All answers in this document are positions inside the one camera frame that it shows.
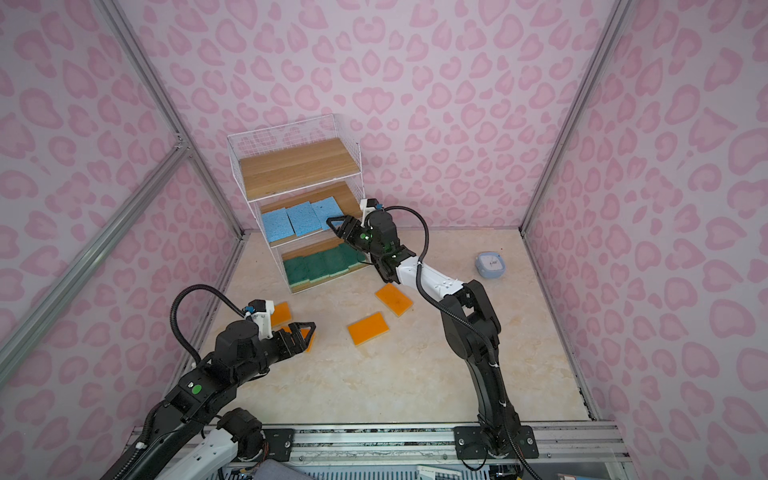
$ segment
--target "marble floor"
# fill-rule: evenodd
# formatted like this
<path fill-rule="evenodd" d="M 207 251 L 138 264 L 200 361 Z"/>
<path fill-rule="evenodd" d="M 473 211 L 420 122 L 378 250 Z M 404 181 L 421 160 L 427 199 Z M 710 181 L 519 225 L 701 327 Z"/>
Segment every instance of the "marble floor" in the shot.
<path fill-rule="evenodd" d="M 406 246 L 421 251 L 421 231 L 399 233 Z M 502 278 L 478 275 L 475 257 L 484 251 L 502 255 Z M 460 280 L 482 281 L 502 324 L 502 372 L 523 421 L 588 419 L 517 230 L 430 232 L 425 261 Z M 251 235 L 227 295 L 239 306 L 255 298 L 287 300 L 295 321 L 317 324 L 316 339 L 311 352 L 241 386 L 224 410 L 243 407 L 264 423 L 475 421 L 469 371 L 445 341 L 438 311 L 401 287 L 414 306 L 397 317 L 374 296 L 382 286 L 371 266 L 292 295 L 262 236 Z M 390 331 L 355 347 L 346 327 L 379 311 Z M 237 319 L 219 309 L 202 353 Z"/>

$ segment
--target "wire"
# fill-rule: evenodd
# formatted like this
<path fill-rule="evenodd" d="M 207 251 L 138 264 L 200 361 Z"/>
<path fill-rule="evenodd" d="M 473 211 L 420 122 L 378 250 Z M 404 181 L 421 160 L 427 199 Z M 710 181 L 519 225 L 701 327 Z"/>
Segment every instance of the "wire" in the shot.
<path fill-rule="evenodd" d="M 134 452 L 131 454 L 131 457 L 128 459 L 128 461 L 125 462 L 118 473 L 114 476 L 114 480 L 120 480 L 123 478 L 128 470 L 131 469 L 131 466 L 134 464 L 134 462 L 136 462 L 139 456 L 141 456 L 142 449 L 138 448 L 137 445 L 146 445 L 149 441 L 149 435 L 152 432 L 152 424 L 154 423 L 154 416 L 157 414 L 157 411 L 162 405 L 163 401 L 161 400 L 154 407 L 149 409 L 149 412 L 147 412 L 147 416 L 144 417 L 144 424 L 141 426 L 141 433 L 139 434 L 138 439 L 136 439 L 136 443 L 134 443 Z"/>
<path fill-rule="evenodd" d="M 170 331 L 173 332 L 174 336 L 176 337 L 176 340 L 179 342 L 179 344 L 189 352 L 190 355 L 192 355 L 192 358 L 194 359 L 195 365 L 200 365 L 200 354 L 197 352 L 197 350 L 187 341 L 187 339 L 184 338 L 184 335 L 181 334 L 181 330 L 179 330 L 179 324 L 176 319 L 176 315 L 179 310 L 179 305 L 181 304 L 181 300 L 184 299 L 185 296 L 189 295 L 195 290 L 206 290 L 208 292 L 211 292 L 213 295 L 219 297 L 219 300 L 224 302 L 228 307 L 230 307 L 235 313 L 237 313 L 238 316 L 243 316 L 245 312 L 235 306 L 234 303 L 230 299 L 228 299 L 223 293 L 221 293 L 219 290 L 213 288 L 210 285 L 205 285 L 204 283 L 198 283 L 197 285 L 188 286 L 184 290 L 181 290 L 178 295 L 176 295 L 176 299 L 174 299 L 174 302 L 170 305 Z"/>
<path fill-rule="evenodd" d="M 436 309 L 443 312 L 445 315 L 451 317 L 459 325 L 464 326 L 466 329 L 474 333 L 476 336 L 480 338 L 480 340 L 483 341 L 483 343 L 485 344 L 485 348 L 488 350 L 488 361 L 491 363 L 492 366 L 495 366 L 495 368 L 493 369 L 493 372 L 496 377 L 496 381 L 498 382 L 498 385 L 499 385 L 498 396 L 500 399 L 502 398 L 504 399 L 504 404 L 502 404 L 502 407 L 506 409 L 507 404 L 509 404 L 509 399 L 506 396 L 506 390 L 504 388 L 504 379 L 502 377 L 502 369 L 500 366 L 498 366 L 498 360 L 496 359 L 496 356 L 494 354 L 493 344 L 491 343 L 491 340 L 484 333 L 480 332 L 477 328 L 475 328 L 474 325 L 467 322 L 460 316 L 456 315 L 451 310 L 448 310 L 447 308 L 445 308 L 437 300 L 433 299 L 424 290 L 424 286 L 422 286 L 422 267 L 424 263 L 424 257 L 426 257 L 427 250 L 429 249 L 429 226 L 427 225 L 426 220 L 424 220 L 424 217 L 422 217 L 421 214 L 419 214 L 419 212 L 417 212 L 416 210 L 413 210 L 412 208 L 403 207 L 401 205 L 393 205 L 391 207 L 387 207 L 384 209 L 384 211 L 390 211 L 390 210 L 404 210 L 406 212 L 410 212 L 411 214 L 415 215 L 416 218 L 419 219 L 419 222 L 421 222 L 422 227 L 424 227 L 424 248 L 422 250 L 421 255 L 419 255 L 419 263 L 416 265 L 416 289 L 419 291 L 419 294 L 422 297 L 424 297 L 424 300 L 432 304 L 432 306 L 434 306 Z M 504 433 L 507 435 L 507 441 L 512 446 L 512 451 L 515 453 L 515 456 L 518 458 L 521 465 L 523 465 L 525 470 L 531 474 L 531 477 L 533 477 L 534 480 L 541 480 L 541 477 L 536 472 L 534 472 L 533 468 L 531 468 L 528 462 L 525 461 L 525 457 L 520 451 L 520 447 L 514 442 L 513 440 L 514 436 L 509 432 L 509 427 L 507 426 L 507 415 L 502 415 L 502 426 L 504 428 Z"/>
<path fill-rule="evenodd" d="M 488 461 L 488 449 L 485 447 L 485 445 L 480 445 L 479 443 L 471 443 L 471 444 L 467 445 L 464 448 L 466 449 L 467 447 L 471 447 L 473 445 L 477 445 L 478 447 L 482 447 L 483 450 L 485 450 L 485 457 L 482 459 L 482 463 L 480 464 L 480 466 L 477 466 L 477 467 L 470 467 L 469 465 L 467 465 L 467 462 L 465 462 L 464 460 L 462 460 L 462 463 L 464 464 L 464 466 L 469 471 L 471 471 L 471 472 L 479 472 L 480 470 L 482 470 L 483 467 L 485 467 L 485 463 Z"/>

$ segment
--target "pink leopard print wall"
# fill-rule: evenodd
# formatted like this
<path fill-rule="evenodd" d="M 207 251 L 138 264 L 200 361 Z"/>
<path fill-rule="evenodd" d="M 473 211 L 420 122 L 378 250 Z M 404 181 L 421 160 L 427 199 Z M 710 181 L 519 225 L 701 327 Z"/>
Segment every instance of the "pink leopard print wall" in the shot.
<path fill-rule="evenodd" d="M 174 142 L 102 24 L 0 6 L 0 345 Z"/>
<path fill-rule="evenodd" d="M 0 477 L 106 471 L 182 356 L 168 326 L 171 302 L 186 286 L 215 283 L 234 241 L 182 165 L 0 392 Z M 187 338 L 209 298 L 181 303 Z"/>
<path fill-rule="evenodd" d="M 768 477 L 768 2 L 643 0 L 535 221 L 642 478 Z"/>
<path fill-rule="evenodd" d="M 227 135 L 326 112 L 356 132 L 369 196 L 435 225 L 519 225 L 612 4 L 121 3 L 251 227 Z"/>

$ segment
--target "black mounting plate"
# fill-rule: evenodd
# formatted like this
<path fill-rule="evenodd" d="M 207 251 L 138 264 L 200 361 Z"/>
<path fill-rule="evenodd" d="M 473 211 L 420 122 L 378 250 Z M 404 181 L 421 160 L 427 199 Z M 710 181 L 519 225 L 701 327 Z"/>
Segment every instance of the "black mounting plate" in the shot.
<path fill-rule="evenodd" d="M 270 446 L 266 457 L 278 462 L 288 462 L 293 448 L 293 429 L 264 429 L 263 432 Z"/>
<path fill-rule="evenodd" d="M 520 451 L 525 458 L 538 458 L 536 438 L 533 436 L 533 428 L 529 425 L 520 427 L 520 431 L 515 436 L 515 443 L 518 444 Z M 485 452 L 485 437 L 480 425 L 472 427 L 454 427 L 453 445 L 456 447 L 456 457 L 459 460 L 481 461 L 488 457 L 488 454 Z"/>

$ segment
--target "sponge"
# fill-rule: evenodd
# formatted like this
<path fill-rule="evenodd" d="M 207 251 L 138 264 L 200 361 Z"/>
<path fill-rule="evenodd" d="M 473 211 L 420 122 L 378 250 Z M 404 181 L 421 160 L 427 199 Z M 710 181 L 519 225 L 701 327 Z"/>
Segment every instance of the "sponge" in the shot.
<path fill-rule="evenodd" d="M 287 210 L 287 213 L 290 224 L 293 226 L 293 231 L 296 232 L 298 237 L 322 228 L 320 220 L 317 220 L 317 215 L 315 215 L 315 210 L 313 210 L 310 202 L 304 202 L 303 204 L 291 207 Z"/>
<path fill-rule="evenodd" d="M 347 266 L 355 266 L 358 263 L 366 261 L 366 255 L 364 253 L 358 252 L 346 243 L 342 243 L 337 248 L 341 250 Z"/>
<path fill-rule="evenodd" d="M 266 241 L 270 243 L 293 235 L 293 227 L 284 208 L 265 213 L 261 216 L 261 220 L 264 222 Z"/>
<path fill-rule="evenodd" d="M 330 229 L 326 223 L 326 220 L 331 217 L 344 216 L 344 213 L 339 208 L 339 204 L 333 197 L 324 198 L 319 202 L 313 203 L 312 208 L 315 210 L 315 215 L 317 215 L 317 220 L 320 220 L 320 226 L 323 228 L 323 230 Z"/>
<path fill-rule="evenodd" d="M 326 272 L 328 272 L 330 276 L 349 271 L 349 268 L 347 268 L 348 265 L 346 264 L 346 258 L 344 258 L 344 253 L 340 248 L 336 247 L 326 250 L 323 254 L 326 260 Z"/>
<path fill-rule="evenodd" d="M 276 329 L 278 326 L 290 322 L 291 314 L 290 308 L 288 308 L 288 302 L 282 302 L 275 305 L 275 313 L 272 314 L 270 320 L 272 321 L 272 329 Z"/>
<path fill-rule="evenodd" d="M 368 340 L 389 331 L 389 327 L 386 325 L 384 316 L 381 312 L 374 313 L 359 322 L 355 322 L 346 327 L 346 329 L 349 330 L 349 334 L 352 337 L 355 346 L 360 346 Z"/>
<path fill-rule="evenodd" d="M 376 297 L 384 302 L 384 305 L 387 305 L 397 316 L 401 316 L 407 309 L 413 306 L 411 299 L 391 283 L 387 283 L 384 288 L 376 292 Z"/>
<path fill-rule="evenodd" d="M 304 257 L 296 257 L 283 262 L 288 277 L 288 285 L 297 286 L 310 281 Z"/>
<path fill-rule="evenodd" d="M 306 265 L 306 274 L 310 282 L 317 282 L 328 277 L 328 267 L 326 266 L 325 252 L 318 252 L 304 257 Z"/>

